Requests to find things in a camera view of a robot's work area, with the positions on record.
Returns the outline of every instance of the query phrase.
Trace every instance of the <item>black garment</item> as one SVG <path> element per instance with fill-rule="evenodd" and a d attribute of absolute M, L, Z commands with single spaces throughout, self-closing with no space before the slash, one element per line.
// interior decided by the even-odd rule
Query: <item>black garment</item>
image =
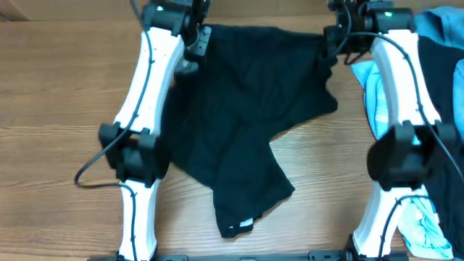
<path fill-rule="evenodd" d="M 170 90 L 161 138 L 172 161 L 213 190 L 222 237 L 252 230 L 240 222 L 293 193 L 269 141 L 337 109 L 326 90 L 335 61 L 318 62 L 322 47 L 319 35 L 213 25 L 206 66 Z"/>
<path fill-rule="evenodd" d="M 453 75 L 456 64 L 464 59 L 461 49 L 442 46 L 427 37 L 419 40 L 420 65 L 428 93 L 444 124 L 455 125 L 453 114 Z M 462 146 L 461 139 L 456 141 Z M 460 169 L 464 170 L 464 154 L 454 155 Z M 439 214 L 440 226 L 451 243 L 455 257 L 464 258 L 464 184 L 457 171 L 447 162 L 438 167 L 425 182 L 429 196 Z"/>

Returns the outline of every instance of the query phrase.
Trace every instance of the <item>black cloth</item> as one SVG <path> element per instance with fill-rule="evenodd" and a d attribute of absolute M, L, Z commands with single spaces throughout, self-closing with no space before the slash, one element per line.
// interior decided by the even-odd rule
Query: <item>black cloth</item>
<path fill-rule="evenodd" d="M 419 59 L 429 96 L 442 123 L 455 126 L 453 113 L 453 76 L 456 64 L 464 59 L 464 51 L 439 45 L 427 37 L 420 37 Z M 456 147 L 462 146 L 459 133 Z M 454 153 L 454 157 L 464 169 L 464 154 Z M 455 257 L 464 258 L 464 184 L 457 171 L 446 162 L 437 167 L 425 182 L 439 214 L 440 226 L 445 238 L 451 243 Z"/>
<path fill-rule="evenodd" d="M 294 187 L 273 156 L 274 135 L 337 109 L 320 35 L 212 25 L 201 73 L 178 80 L 165 102 L 162 142 L 172 162 L 213 190 L 224 238 L 252 230 Z"/>

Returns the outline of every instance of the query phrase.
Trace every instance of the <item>blue towel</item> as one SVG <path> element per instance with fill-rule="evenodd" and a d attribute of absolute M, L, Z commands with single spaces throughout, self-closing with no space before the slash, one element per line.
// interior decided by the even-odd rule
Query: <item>blue towel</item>
<path fill-rule="evenodd" d="M 437 43 L 464 49 L 464 9 L 439 7 L 416 17 L 418 33 Z M 379 139 L 389 127 L 388 107 L 378 67 L 374 62 L 352 66 L 353 73 L 365 89 L 364 105 L 373 135 Z M 464 138 L 464 60 L 457 64 L 453 88 L 455 122 Z M 412 199 L 398 225 L 406 245 L 416 257 L 452 259 L 452 247 L 438 226 L 434 206 L 426 199 Z"/>

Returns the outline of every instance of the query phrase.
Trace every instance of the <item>beige wall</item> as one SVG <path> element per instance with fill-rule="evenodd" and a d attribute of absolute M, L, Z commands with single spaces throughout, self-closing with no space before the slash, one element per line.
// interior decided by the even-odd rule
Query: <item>beige wall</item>
<path fill-rule="evenodd" d="M 139 4 L 147 0 L 138 0 Z M 328 14 L 326 0 L 212 0 L 210 17 L 259 17 Z M 398 0 L 415 11 L 452 5 L 464 0 Z M 0 12 L 14 20 L 125 20 L 133 19 L 129 0 L 0 0 Z"/>

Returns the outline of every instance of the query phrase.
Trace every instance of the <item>robotic arm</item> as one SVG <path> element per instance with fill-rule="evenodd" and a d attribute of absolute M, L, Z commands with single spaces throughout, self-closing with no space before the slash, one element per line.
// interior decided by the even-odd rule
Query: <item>robotic arm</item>
<path fill-rule="evenodd" d="M 123 241 L 118 257 L 113 260 L 358 261 L 376 259 L 379 252 L 386 259 L 407 260 L 405 253 L 390 254 L 391 239 L 405 207 L 405 204 L 396 206 L 397 200 L 417 196 L 414 190 L 421 186 L 429 170 L 446 160 L 426 123 L 435 125 L 434 130 L 446 145 L 455 137 L 449 126 L 440 124 L 440 116 L 428 96 L 412 12 L 396 9 L 390 1 L 368 0 L 331 1 L 329 9 L 336 12 L 337 25 L 324 30 L 327 56 L 341 53 L 349 57 L 351 53 L 372 52 L 389 101 L 391 129 L 370 148 L 368 171 L 373 179 L 372 194 L 359 228 L 349 237 L 347 248 L 337 252 L 310 252 L 307 256 L 157 257 L 155 202 L 160 180 L 169 165 L 169 157 L 157 143 L 162 106 L 173 75 L 192 68 L 195 64 L 189 61 L 198 60 L 206 53 L 211 28 L 203 26 L 202 22 L 208 8 L 208 0 L 152 0 L 144 7 L 142 19 L 144 27 L 149 29 L 147 34 L 141 35 L 140 58 L 132 86 L 114 124 L 102 125 L 99 131 L 101 145 L 107 147 L 119 138 L 124 128 L 130 127 L 121 142 L 106 152 L 109 165 L 116 170 L 121 184 L 136 193 L 137 206 L 134 217 L 132 195 L 123 189 Z M 383 38 L 373 38 L 373 34 Z M 406 60 L 404 54 L 385 38 L 402 47 L 410 60 Z M 138 117 L 132 120 L 141 96 L 136 112 Z M 138 140 L 132 139 L 133 135 L 137 135 Z M 420 145 L 413 144 L 415 137 Z M 398 208 L 390 215 L 393 207 Z"/>

